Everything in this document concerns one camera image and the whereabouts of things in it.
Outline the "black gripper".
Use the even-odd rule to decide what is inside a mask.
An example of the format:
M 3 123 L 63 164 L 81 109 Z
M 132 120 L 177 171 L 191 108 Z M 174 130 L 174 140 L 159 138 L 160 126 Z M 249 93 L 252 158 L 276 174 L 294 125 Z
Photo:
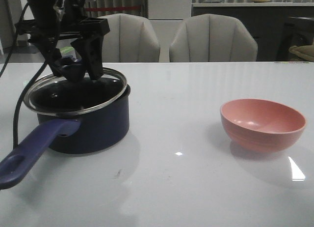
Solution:
M 91 80 L 99 79 L 103 73 L 102 47 L 104 35 L 110 32 L 108 21 L 104 18 L 91 18 L 84 14 L 83 8 L 90 0 L 27 0 L 34 18 L 20 20 L 15 24 L 17 33 L 38 34 L 36 47 L 50 67 L 54 76 L 61 76 L 56 61 L 62 58 L 56 47 L 58 39 L 51 38 L 60 25 L 61 35 L 91 36 L 76 39 L 71 46 L 79 54 L 78 61 L 83 76 L 88 73 Z

